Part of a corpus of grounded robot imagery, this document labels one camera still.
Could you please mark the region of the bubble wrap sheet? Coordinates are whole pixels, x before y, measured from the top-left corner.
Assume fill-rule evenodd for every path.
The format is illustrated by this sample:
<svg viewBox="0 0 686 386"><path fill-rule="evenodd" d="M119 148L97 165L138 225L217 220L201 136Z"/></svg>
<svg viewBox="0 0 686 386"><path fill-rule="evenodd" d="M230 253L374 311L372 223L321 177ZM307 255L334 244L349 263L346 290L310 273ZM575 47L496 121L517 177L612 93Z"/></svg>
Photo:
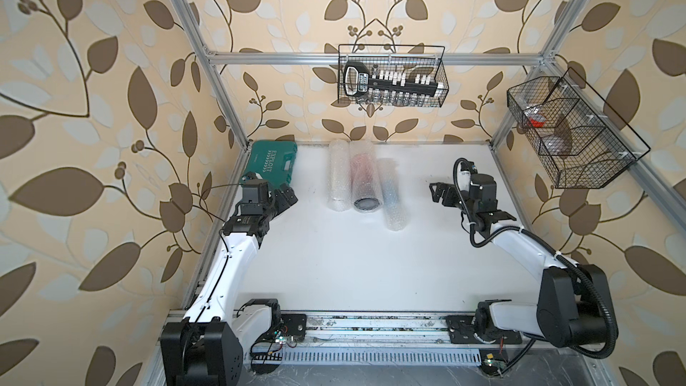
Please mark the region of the bubble wrap sheet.
<svg viewBox="0 0 686 386"><path fill-rule="evenodd" d="M377 165L387 228L400 232L407 227L409 219L400 194L397 163L391 158L381 158Z"/></svg>

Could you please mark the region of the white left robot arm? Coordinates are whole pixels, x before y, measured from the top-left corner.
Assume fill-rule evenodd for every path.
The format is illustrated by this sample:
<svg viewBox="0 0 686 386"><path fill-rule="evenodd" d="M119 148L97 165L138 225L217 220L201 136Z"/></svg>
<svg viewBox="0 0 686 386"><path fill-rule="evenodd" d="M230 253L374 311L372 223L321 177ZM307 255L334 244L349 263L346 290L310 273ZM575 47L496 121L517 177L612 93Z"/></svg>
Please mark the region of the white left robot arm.
<svg viewBox="0 0 686 386"><path fill-rule="evenodd" d="M168 323L160 346L169 385L236 385L244 360L258 343L277 348L283 332L275 298L237 300L241 282L257 256L273 219L298 198L289 184L273 186L253 178L241 183L241 199L219 231L219 243L205 284L182 320Z"/></svg>

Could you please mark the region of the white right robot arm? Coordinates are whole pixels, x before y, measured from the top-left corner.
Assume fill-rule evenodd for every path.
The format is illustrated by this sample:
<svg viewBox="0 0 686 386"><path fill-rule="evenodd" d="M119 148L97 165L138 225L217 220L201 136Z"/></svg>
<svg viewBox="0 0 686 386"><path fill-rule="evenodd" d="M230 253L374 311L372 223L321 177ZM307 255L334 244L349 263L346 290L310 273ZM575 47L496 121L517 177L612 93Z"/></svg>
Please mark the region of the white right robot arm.
<svg viewBox="0 0 686 386"><path fill-rule="evenodd" d="M477 341L494 343L512 332L593 359L612 355L619 326L602 269L574 261L517 225L512 214L498 208L490 175L455 168L452 182L434 182L429 190L433 202L459 209L473 248L503 249L539 284L534 303L480 302L469 328Z"/></svg>

